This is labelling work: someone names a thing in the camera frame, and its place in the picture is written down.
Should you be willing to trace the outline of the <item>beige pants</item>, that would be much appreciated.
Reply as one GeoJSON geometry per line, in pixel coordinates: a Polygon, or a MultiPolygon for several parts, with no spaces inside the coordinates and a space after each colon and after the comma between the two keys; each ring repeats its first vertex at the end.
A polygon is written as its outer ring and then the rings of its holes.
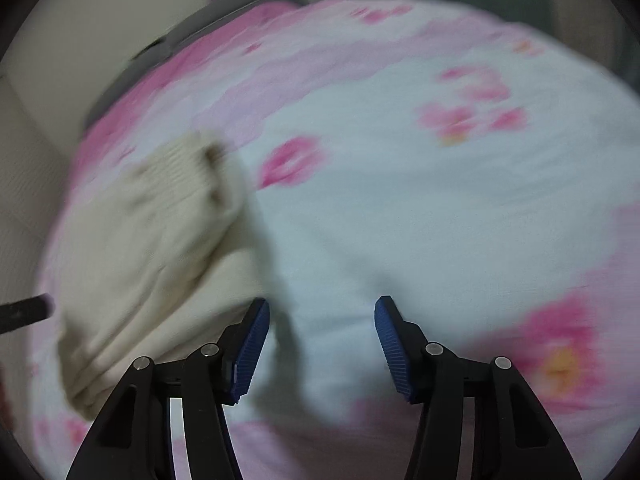
{"type": "Polygon", "coordinates": [[[243,168],[201,133],[77,196],[51,257],[62,384],[85,419],[135,359],[185,358],[266,292],[243,168]]]}

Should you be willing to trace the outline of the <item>beige ribbed wardrobe door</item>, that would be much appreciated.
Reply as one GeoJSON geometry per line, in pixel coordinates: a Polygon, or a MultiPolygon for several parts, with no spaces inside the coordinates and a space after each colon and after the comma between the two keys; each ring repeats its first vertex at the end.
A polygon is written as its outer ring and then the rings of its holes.
{"type": "Polygon", "coordinates": [[[1,81],[1,301],[29,297],[60,209],[68,160],[1,81]]]}

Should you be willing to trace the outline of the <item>pink floral bed cover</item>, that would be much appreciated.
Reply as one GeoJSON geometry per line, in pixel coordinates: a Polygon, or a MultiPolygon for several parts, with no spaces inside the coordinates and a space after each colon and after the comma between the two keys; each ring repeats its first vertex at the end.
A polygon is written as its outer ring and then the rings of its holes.
{"type": "Polygon", "coordinates": [[[38,287],[74,303],[70,355],[113,331],[104,226],[81,206],[162,146],[221,136],[247,180],[272,322],[228,413],[249,479],[399,479],[419,411],[373,325],[394,298],[469,359],[507,356],[582,476],[639,427],[639,101],[539,32],[437,0],[263,4],[150,73],[81,141],[38,287]]]}

